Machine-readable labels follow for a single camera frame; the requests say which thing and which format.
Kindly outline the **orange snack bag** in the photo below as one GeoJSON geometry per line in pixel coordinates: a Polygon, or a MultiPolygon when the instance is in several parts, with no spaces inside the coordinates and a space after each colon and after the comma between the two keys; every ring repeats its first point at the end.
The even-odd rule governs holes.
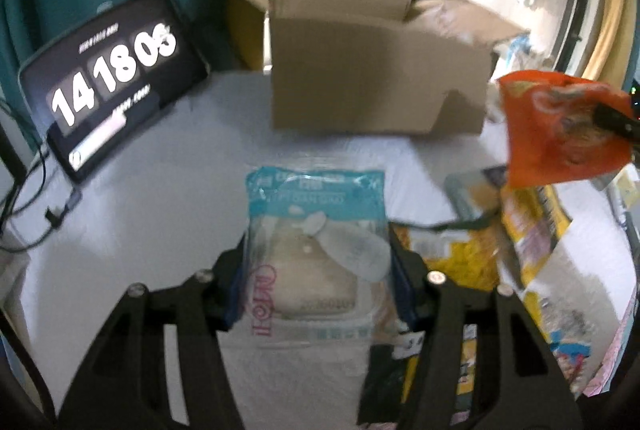
{"type": "Polygon", "coordinates": [[[639,140],[593,124],[603,103],[638,119],[631,94],[564,73],[518,71],[498,79],[514,189],[596,178],[622,169],[639,140]]]}

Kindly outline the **yellow black snack pouch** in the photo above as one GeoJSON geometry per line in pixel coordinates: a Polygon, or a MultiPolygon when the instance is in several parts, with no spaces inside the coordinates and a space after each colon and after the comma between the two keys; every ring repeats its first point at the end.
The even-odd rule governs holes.
{"type": "Polygon", "coordinates": [[[553,185],[500,189],[501,222],[511,240],[520,279],[527,287],[546,265],[572,223],[553,185]]]}

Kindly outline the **dark blue snack box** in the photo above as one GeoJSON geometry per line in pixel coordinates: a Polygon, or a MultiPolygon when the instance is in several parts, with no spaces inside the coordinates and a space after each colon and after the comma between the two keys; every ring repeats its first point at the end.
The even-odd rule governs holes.
{"type": "Polygon", "coordinates": [[[506,184],[506,166],[452,173],[444,190],[457,217],[473,221],[498,213],[500,190],[506,184]]]}

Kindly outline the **yellow noodle snack bag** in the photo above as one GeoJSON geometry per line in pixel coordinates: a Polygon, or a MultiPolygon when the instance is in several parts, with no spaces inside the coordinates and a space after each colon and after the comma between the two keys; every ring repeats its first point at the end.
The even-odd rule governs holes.
{"type": "MultiPolygon", "coordinates": [[[[393,230],[402,246],[421,256],[426,265],[447,275],[454,283],[479,291],[492,291],[499,283],[497,236],[492,228],[418,228],[395,223],[393,230]]],[[[374,325],[357,415],[361,429],[393,429],[407,401],[422,332],[410,332],[400,320],[393,299],[386,297],[374,325]]],[[[452,423],[471,416],[477,354],[477,325],[466,324],[462,332],[462,355],[452,423]]]]}

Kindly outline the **clear blue-top snack pack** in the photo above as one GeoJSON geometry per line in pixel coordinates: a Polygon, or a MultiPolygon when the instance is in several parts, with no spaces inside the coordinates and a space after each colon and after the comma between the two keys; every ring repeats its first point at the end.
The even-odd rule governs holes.
{"type": "Polygon", "coordinates": [[[262,344],[397,332],[381,170],[262,167],[245,181],[243,326],[262,344]]]}

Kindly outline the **brown cardboard box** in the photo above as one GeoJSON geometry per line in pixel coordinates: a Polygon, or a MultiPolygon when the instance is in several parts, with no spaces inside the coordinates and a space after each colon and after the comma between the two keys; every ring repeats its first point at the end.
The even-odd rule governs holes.
{"type": "Polygon", "coordinates": [[[268,0],[273,127],[477,133],[492,53],[521,31],[469,0],[268,0]]]}

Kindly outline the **tablet showing clock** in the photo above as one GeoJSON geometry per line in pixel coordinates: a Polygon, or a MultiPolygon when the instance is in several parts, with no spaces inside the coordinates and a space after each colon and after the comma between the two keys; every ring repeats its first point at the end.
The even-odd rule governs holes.
{"type": "Polygon", "coordinates": [[[172,0],[128,0],[52,40],[17,79],[38,132],[81,183],[206,75],[172,0]]]}

